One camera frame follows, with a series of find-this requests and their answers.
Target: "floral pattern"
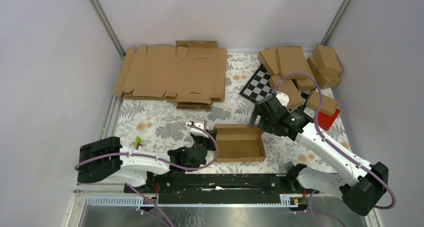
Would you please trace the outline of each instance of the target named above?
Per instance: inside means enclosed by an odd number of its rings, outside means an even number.
[[[123,145],[134,146],[137,136],[141,138],[142,150],[148,152],[166,152],[182,146],[190,147],[193,140],[185,128],[185,123],[193,120],[207,120],[214,124],[247,124],[254,103],[243,98],[239,92],[258,69],[260,62],[257,54],[229,54],[225,78],[225,102],[213,103],[212,110],[177,109],[175,103],[165,100],[124,100],[116,129]],[[330,88],[322,93],[333,97]],[[313,116],[315,110],[306,108],[305,112]],[[340,116],[327,132],[336,141],[350,150],[348,138]],[[262,135],[266,151],[263,162],[215,163],[191,173],[202,174],[238,174],[238,173],[285,173],[283,165],[292,161],[302,163],[323,172],[335,170],[310,149],[299,145],[286,137],[264,133]],[[207,161],[213,153],[209,151]]]

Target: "chessboard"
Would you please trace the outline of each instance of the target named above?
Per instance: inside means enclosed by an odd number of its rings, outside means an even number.
[[[241,89],[240,95],[252,101],[253,103],[262,100],[272,92],[270,79],[271,76],[267,73],[267,69],[265,69],[265,67],[261,64],[249,79],[247,84]],[[310,90],[301,91],[300,96],[302,96],[306,102],[310,93]],[[301,107],[299,107],[299,109],[305,109],[305,102]]]

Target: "cardboard box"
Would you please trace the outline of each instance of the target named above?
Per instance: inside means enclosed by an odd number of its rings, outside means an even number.
[[[227,50],[215,41],[177,40],[176,45],[140,46],[122,86],[124,96],[207,105],[223,99]],[[124,75],[120,71],[118,78]]]
[[[309,98],[306,100],[306,106],[314,110],[318,109],[320,104],[320,93],[312,91],[309,95]],[[328,116],[333,116],[336,112],[339,102],[333,98],[323,95],[323,102],[319,112],[322,112]]]
[[[302,46],[278,46],[276,55],[281,78],[296,72],[306,73],[309,70]],[[308,77],[299,74],[288,78],[306,80]]]
[[[304,72],[305,74],[308,74],[310,77],[315,79],[314,74],[311,71],[311,68],[307,68],[307,70]],[[296,85],[296,88],[298,91],[312,91],[315,90],[316,86],[315,83],[312,81],[312,79],[295,79],[294,84]]]
[[[269,85],[272,89],[277,86],[280,79],[279,75],[271,76],[271,79],[269,79]],[[277,90],[288,95],[288,105],[286,106],[288,110],[302,106],[305,101],[291,79],[285,79]]]
[[[317,65],[315,64],[314,57],[307,58],[307,63],[310,70],[321,89],[331,88],[336,86],[340,82],[340,77],[329,76],[322,73],[318,73]]]
[[[312,54],[320,74],[336,77],[342,72],[342,67],[340,67],[336,52],[332,47],[318,44]]]
[[[257,162],[264,161],[262,131],[247,124],[215,124],[216,143],[219,154],[216,162]]]
[[[257,56],[270,76],[276,76],[280,73],[277,63],[277,48],[271,47],[261,50]]]

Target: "yellow object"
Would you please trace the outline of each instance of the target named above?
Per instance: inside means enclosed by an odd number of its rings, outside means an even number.
[[[134,144],[134,149],[138,150],[137,146],[139,145],[139,143],[142,141],[142,139],[140,137],[135,137],[135,144]]]

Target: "red box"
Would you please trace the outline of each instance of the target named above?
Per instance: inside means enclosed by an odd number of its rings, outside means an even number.
[[[329,116],[329,115],[326,115],[325,113],[319,112],[318,113],[318,125],[319,125],[319,127],[328,131],[330,129],[330,127],[333,125],[333,123],[336,120],[339,113],[340,113],[340,109],[336,109],[332,116]]]

